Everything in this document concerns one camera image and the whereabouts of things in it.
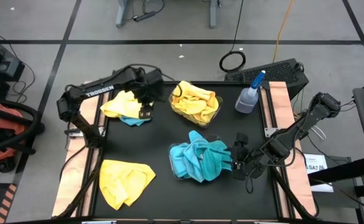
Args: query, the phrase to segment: gray floor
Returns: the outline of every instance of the gray floor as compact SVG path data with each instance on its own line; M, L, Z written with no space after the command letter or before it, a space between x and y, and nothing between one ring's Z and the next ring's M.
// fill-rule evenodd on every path
M222 0L218 27L208 28L208 3L198 0L165 0L158 15L139 23L114 25L118 3L115 0L83 0L72 28L75 40L141 39L232 39L240 0ZM349 1L364 31L364 0ZM0 34L7 39L61 40L75 1L0 1ZM159 1L149 1L147 10L158 9ZM274 40L285 15L288 0L245 1L238 39ZM141 13L141 1L134 3ZM283 40L359 40L341 0L296 0L282 33ZM30 156L12 205L8 221L50 218L58 188L58 175L65 160L66 124L59 120L55 101L66 84L79 84L111 74L129 63L149 63L179 80L223 80L220 58L231 45L67 45L49 95L43 122L46 131L37 137L37 153ZM26 92L26 104L38 108L59 45L14 45L19 57L35 71L37 79ZM236 45L247 56L245 68L270 63L273 45ZM303 108L318 91L328 92L342 102L350 101L352 89L364 86L364 48L361 45L281 45L278 60L296 58L305 65L310 83L305 88ZM237 58L226 61L228 67ZM31 81L26 70L22 80ZM300 100L295 111L300 111ZM364 136L357 112L341 113L322 121L319 127L327 140L313 140L327 154L364 157ZM304 152L317 153L308 141ZM0 175L0 182L11 182L13 174ZM351 209L322 207L325 220L355 222Z

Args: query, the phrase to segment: yellow cloth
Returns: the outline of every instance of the yellow cloth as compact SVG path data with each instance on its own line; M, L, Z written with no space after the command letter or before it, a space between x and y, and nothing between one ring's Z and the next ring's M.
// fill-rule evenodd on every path
M142 104L138 103L132 91L119 92L117 96L100 107L101 111L110 118L120 118L122 115L139 119Z
M191 114L197 121L208 123L219 107L214 91L191 85L186 81L179 83L173 91L172 105L185 114Z
M105 159L100 168L99 186L106 202L118 210L131 206L156 174L145 164Z

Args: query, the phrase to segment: red vacuum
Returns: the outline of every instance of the red vacuum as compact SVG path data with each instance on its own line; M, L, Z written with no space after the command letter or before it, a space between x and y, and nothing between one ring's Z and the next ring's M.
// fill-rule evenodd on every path
M24 118L20 111L30 114L32 120ZM25 141L44 129L36 110L20 103L0 100L0 172L14 169L17 151L34 154L35 149L25 146Z

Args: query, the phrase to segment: teal towel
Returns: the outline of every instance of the teal towel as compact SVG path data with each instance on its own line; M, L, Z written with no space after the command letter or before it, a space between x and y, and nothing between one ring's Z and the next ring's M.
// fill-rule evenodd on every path
M151 120L151 118L148 118L148 119L137 119L137 118L130 118L130 117L127 117L127 116L121 116L120 117L120 120L122 122L124 122L125 124L129 125L129 126L134 126L134 125L140 126L145 121Z
M193 178L198 182L211 181L222 170L230 170L231 152L222 141L208 142L198 132L189 132L190 143L172 146L169 151L172 170L180 179Z

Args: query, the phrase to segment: wooden board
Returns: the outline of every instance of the wooden board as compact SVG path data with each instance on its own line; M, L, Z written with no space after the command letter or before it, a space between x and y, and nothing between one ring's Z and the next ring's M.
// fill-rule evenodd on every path
M93 97L83 101L80 107L82 116L91 124L93 124L95 120L97 104L98 104L98 97ZM103 124L104 116L101 116L100 121L101 121L100 124ZM84 145L85 145L84 138L71 139L68 145L68 152L65 160L67 161L68 158L74 155L74 153L76 153ZM83 173L85 171L87 156L88 156L88 149L85 148L84 150L82 150L81 153L79 153L72 160L70 160L70 162L64 168L62 179L60 180L60 184L57 191L57 197L53 208L52 216L56 216L62 213L80 190L82 186L82 179L83 179ZM90 202L90 195L91 195L91 190L88 190L88 192L85 195L86 201ZM87 212L88 205L89 204L84 206L83 210L84 212L86 212L86 215L88 214Z
M294 114L291 108L291 102L289 101L289 95L287 92L287 86L285 82L270 82L270 93L273 101L274 114L276 115L276 121L278 128L288 128L295 122ZM301 148L299 140L296 141L296 147ZM292 153L286 159L285 163L291 162ZM289 187L300 203L306 208L306 210L314 215L316 213L312 191L310 189L309 178L306 173L305 160L302 155L296 153L294 163L286 168ZM296 218L300 218L299 214L295 210Z
M270 82L271 96L273 101L273 108L276 114L276 120L279 128L287 128L294 122L294 116L292 113L291 102L289 101L289 96L287 92L287 87L284 82ZM271 126L270 113L268 109L268 104L266 100L266 93L263 93L263 105L265 108L266 121L268 126ZM85 100L81 105L81 113L84 115L87 121L93 123L95 112L97 107L97 97ZM103 124L104 117L101 114L101 124ZM70 140L70 145L68 148L66 160L72 156L77 150L79 150L83 145L84 141L82 138L76 138ZM301 148L299 141L296 144L297 148ZM58 215L64 211L68 204L72 201L74 196L80 190L83 171L85 170L86 157L88 150L84 150L78 156L76 156L69 164L66 166L63 172L63 178L60 181L58 188L57 198L53 210L53 215ZM291 156L287 158L286 163L291 161ZM96 157L93 156L93 162L91 168L95 165ZM309 179L306 174L306 167L304 164L303 157L297 153L295 162L292 166L287 167L288 181L291 190L295 193L296 197L299 199L301 204L305 206L310 214L315 214L314 201L312 197L312 192L310 190ZM284 217L288 217L288 208L286 203L286 196L282 189L279 187L282 214ZM85 195L84 207L82 215L88 215L88 208L90 205L91 188Z

